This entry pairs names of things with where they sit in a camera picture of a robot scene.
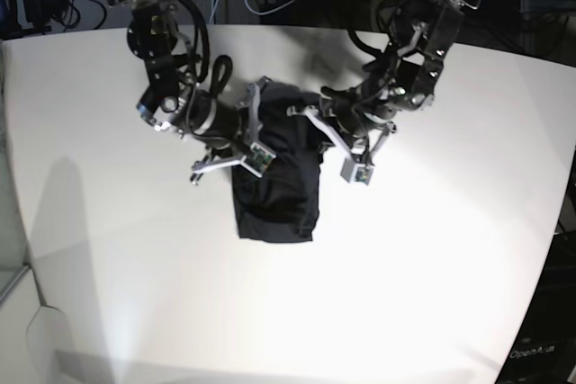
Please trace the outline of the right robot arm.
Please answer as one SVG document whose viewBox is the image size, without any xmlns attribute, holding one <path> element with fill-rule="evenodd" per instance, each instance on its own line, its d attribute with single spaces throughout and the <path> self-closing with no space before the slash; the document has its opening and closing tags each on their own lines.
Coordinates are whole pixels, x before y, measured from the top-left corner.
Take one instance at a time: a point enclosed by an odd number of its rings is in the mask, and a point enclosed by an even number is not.
<svg viewBox="0 0 576 384">
<path fill-rule="evenodd" d="M 220 97 L 233 72 L 227 55 L 211 57 L 208 25 L 193 0 L 107 0 L 126 5 L 130 51 L 143 61 L 148 87 L 136 109 L 156 132 L 181 140 L 194 138 L 205 156 L 193 164 L 191 182 L 204 174 L 239 166 L 257 178 L 274 162 L 275 152 L 259 137 L 263 77 L 231 106 Z"/>
</svg>

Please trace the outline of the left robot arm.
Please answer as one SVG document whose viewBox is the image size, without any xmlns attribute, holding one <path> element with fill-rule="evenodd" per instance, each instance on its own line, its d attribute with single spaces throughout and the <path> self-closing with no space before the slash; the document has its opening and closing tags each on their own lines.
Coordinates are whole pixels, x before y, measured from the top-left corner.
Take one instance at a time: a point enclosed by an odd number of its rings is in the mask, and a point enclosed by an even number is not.
<svg viewBox="0 0 576 384">
<path fill-rule="evenodd" d="M 365 64 L 365 79 L 356 86 L 320 89 L 319 103 L 288 109 L 304 116 L 327 138 L 327 146 L 344 156 L 341 177 L 368 184 L 374 155 L 396 131 L 398 112 L 415 112 L 435 99 L 435 87 L 446 55 L 464 22 L 464 9 L 479 8 L 481 0 L 404 0 L 386 23 L 385 49 L 370 47 L 356 32 L 353 44 L 373 57 Z"/>
</svg>

